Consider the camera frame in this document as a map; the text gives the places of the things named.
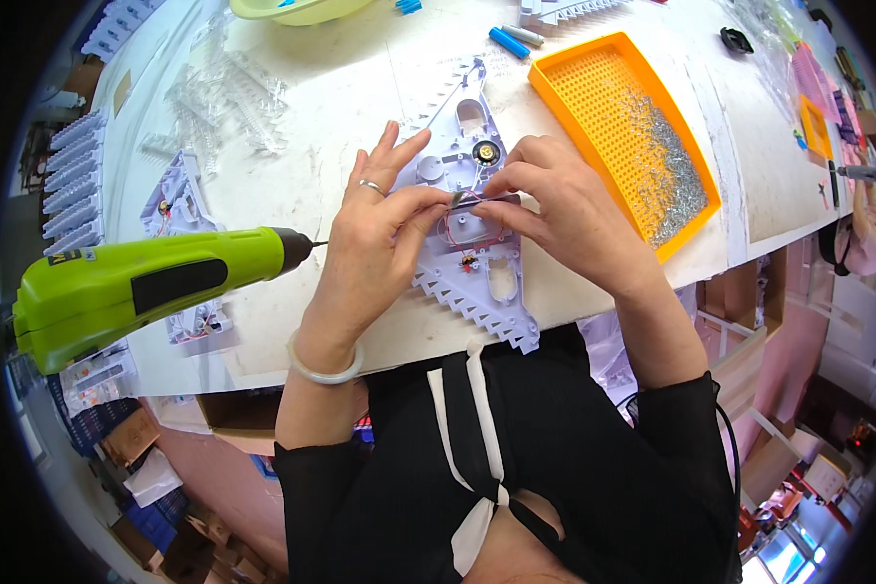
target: orange basket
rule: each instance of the orange basket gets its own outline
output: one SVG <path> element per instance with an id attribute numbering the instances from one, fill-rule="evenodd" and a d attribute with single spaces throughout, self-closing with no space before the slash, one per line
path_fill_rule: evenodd
<path id="1" fill-rule="evenodd" d="M 529 82 L 558 118 L 643 241 L 665 262 L 720 209 L 720 194 L 688 123 L 642 53 L 623 33 L 597 38 L 536 60 Z M 631 104 L 660 110 L 693 164 L 694 188 L 706 205 L 673 235 L 666 219 L 680 220 L 667 168 L 650 124 L 633 122 Z"/>
<path id="2" fill-rule="evenodd" d="M 804 95 L 802 99 L 802 127 L 804 139 L 808 142 L 808 150 L 820 154 L 824 158 L 833 158 L 830 152 L 830 135 L 828 124 L 824 122 L 824 114 L 818 106 L 811 103 Z"/>

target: woman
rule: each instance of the woman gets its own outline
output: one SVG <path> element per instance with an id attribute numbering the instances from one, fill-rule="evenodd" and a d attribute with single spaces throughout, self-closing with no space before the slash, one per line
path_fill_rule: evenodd
<path id="1" fill-rule="evenodd" d="M 292 581 L 724 581 L 739 569 L 737 505 L 701 340 L 598 176 L 552 137 L 520 140 L 484 188 L 529 193 L 540 213 L 491 201 L 473 214 L 615 298 L 640 384 L 637 429 L 590 378 L 569 326 L 526 356 L 470 346 L 368 376 L 375 449 L 362 460 L 350 442 L 352 383 L 321 376 L 351 368 L 451 199 L 375 188 L 387 192 L 431 137 L 393 147 L 398 132 L 387 123 L 376 148 L 358 152 L 290 343 L 303 373 L 290 370 L 282 395 L 274 467 Z"/>
<path id="2" fill-rule="evenodd" d="M 858 152 L 863 165 L 866 154 Z M 857 181 L 853 212 L 818 231 L 821 257 L 838 275 L 876 274 L 876 183 Z"/>

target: woman's right hand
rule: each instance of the woman's right hand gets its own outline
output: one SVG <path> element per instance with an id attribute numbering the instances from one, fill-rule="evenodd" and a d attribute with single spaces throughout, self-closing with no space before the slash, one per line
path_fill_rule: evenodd
<path id="1" fill-rule="evenodd" d="M 660 277 L 656 254 L 636 234 L 601 178 L 574 150 L 550 135 L 526 136 L 484 194 L 522 191 L 539 213 L 506 201 L 478 204 L 472 213 L 499 221 L 614 298 L 627 297 Z"/>

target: hand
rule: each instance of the hand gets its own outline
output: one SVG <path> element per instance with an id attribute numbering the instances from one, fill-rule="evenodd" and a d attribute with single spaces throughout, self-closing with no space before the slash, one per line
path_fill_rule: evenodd
<path id="1" fill-rule="evenodd" d="M 431 187 L 403 187 L 384 198 L 396 175 L 432 137 L 422 130 L 393 147 L 399 124 L 389 122 L 368 155 L 357 152 L 344 202 L 334 218 L 328 257 L 305 310 L 295 352 L 317 373 L 338 373 L 354 358 L 354 343 L 412 282 L 426 233 L 451 201 Z"/>
<path id="2" fill-rule="evenodd" d="M 494 196 L 506 190 L 532 195 L 541 212 L 488 201 L 472 213 L 528 237 L 614 298 L 636 292 L 657 276 L 664 281 L 655 253 L 627 222 L 597 173 L 555 138 L 519 140 L 483 192 Z"/>

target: woman's left hand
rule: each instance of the woman's left hand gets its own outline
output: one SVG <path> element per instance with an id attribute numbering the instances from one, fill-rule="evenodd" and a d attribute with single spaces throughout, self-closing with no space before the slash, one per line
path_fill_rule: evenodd
<path id="1" fill-rule="evenodd" d="M 385 198 L 399 170 L 432 137 L 422 130 L 394 147 L 399 124 L 386 123 L 368 155 L 357 152 L 344 202 L 331 225 L 328 257 L 315 297 L 295 340 L 302 363 L 317 373 L 339 373 L 354 359 L 354 343 L 412 282 L 416 260 L 432 223 L 447 210 L 451 193 L 403 187 Z"/>

